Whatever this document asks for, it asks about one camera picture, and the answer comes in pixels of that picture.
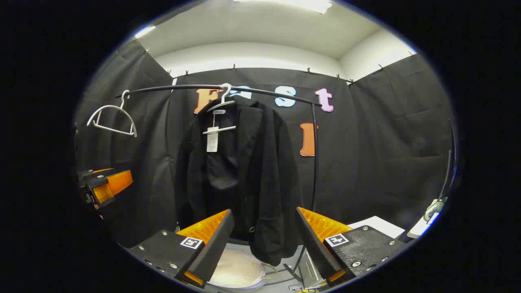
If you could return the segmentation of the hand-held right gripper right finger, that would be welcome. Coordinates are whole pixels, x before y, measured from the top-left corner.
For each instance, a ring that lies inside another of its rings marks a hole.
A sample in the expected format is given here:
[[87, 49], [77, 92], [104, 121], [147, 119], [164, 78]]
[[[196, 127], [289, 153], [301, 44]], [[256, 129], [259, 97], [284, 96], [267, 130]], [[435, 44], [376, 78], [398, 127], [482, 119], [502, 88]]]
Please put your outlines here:
[[305, 250], [331, 287], [376, 270], [407, 247], [373, 226], [352, 228], [302, 207], [296, 219]]

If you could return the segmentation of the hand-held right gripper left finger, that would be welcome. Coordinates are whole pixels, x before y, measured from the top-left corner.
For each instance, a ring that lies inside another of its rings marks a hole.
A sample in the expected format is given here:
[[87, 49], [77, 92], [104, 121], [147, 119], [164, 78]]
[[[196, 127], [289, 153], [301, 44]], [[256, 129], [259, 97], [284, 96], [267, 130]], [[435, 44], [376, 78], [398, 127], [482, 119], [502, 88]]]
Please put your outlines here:
[[178, 232], [160, 230], [128, 252], [168, 278], [204, 288], [233, 228], [233, 213], [227, 209]]

